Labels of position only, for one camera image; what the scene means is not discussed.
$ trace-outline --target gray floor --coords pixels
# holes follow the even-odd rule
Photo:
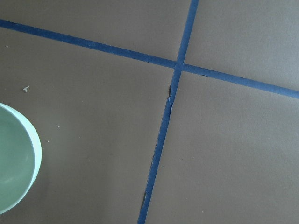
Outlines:
[[[190,2],[3,0],[0,19],[176,61]],[[201,0],[185,63],[299,96],[298,10]],[[0,52],[0,102],[43,147],[0,223],[135,224],[174,69],[7,28]],[[182,72],[146,223],[297,224],[298,113],[298,98]]]

